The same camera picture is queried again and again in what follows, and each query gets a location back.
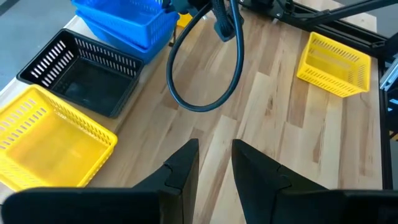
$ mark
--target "wooden tabletop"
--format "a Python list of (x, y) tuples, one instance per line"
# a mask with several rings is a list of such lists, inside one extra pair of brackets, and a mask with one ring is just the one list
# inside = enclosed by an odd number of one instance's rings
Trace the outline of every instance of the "wooden tabletop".
[[(315, 9), (338, 6), (331, 0), (302, 2)], [(118, 134), (118, 145), (89, 187), (132, 187), (190, 138), (198, 138), (194, 223), (244, 223), (230, 159), (231, 140), (238, 138), (330, 189), (382, 188), (377, 61), (373, 60), (369, 93), (339, 98), (295, 76), (309, 33), (272, 24), (244, 9), (241, 14), (245, 61), (232, 97), (209, 113), (179, 107), (165, 82), (167, 55), (161, 55), (134, 94), (132, 109), (116, 121), (119, 129), (112, 130)], [(346, 20), (376, 30), (373, 16)], [(235, 41), (222, 43), (213, 24), (212, 17), (199, 22), (174, 65), (178, 92), (198, 105), (221, 96), (236, 62)], [(105, 126), (109, 122), (96, 120)], [(6, 189), (0, 192), (9, 194)]]

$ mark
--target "black basket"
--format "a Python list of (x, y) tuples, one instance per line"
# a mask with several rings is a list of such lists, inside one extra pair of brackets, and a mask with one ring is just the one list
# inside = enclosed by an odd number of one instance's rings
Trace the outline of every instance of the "black basket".
[(17, 79), (38, 84), (99, 114), (117, 117), (143, 66), (139, 59), (62, 29)]

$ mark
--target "yellow basket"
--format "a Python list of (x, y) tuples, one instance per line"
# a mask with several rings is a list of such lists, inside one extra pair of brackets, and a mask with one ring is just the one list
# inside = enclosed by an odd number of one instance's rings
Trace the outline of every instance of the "yellow basket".
[(177, 25), (179, 27), (186, 27), (188, 25), (188, 23), (191, 21), (192, 16), (190, 14), (186, 14), (186, 15), (181, 15), (180, 14), (180, 19), (177, 21)]
[(297, 77), (340, 97), (367, 92), (371, 58), (351, 47), (312, 32)]
[(12, 190), (83, 187), (117, 137), (38, 85), (0, 110), (0, 181)]

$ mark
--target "stacked blue baskets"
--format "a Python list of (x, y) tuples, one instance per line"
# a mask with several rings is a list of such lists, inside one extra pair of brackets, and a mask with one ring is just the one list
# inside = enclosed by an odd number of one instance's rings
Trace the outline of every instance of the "stacked blue baskets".
[(179, 19), (156, 0), (73, 0), (99, 39), (149, 63), (168, 44)]

